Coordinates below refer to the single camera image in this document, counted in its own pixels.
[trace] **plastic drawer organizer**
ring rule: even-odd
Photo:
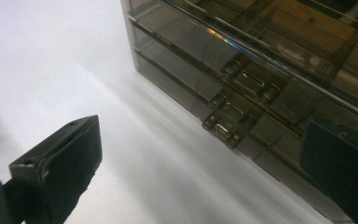
[[[122,0],[138,71],[334,223],[358,223],[358,1]]]

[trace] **white surface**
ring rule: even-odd
[[[103,163],[66,223],[329,223],[134,71],[118,0],[0,1],[0,179],[94,114]]]

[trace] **transparent plastic case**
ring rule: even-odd
[[[301,168],[310,122],[358,132],[358,1],[123,0],[135,65],[336,223]]]

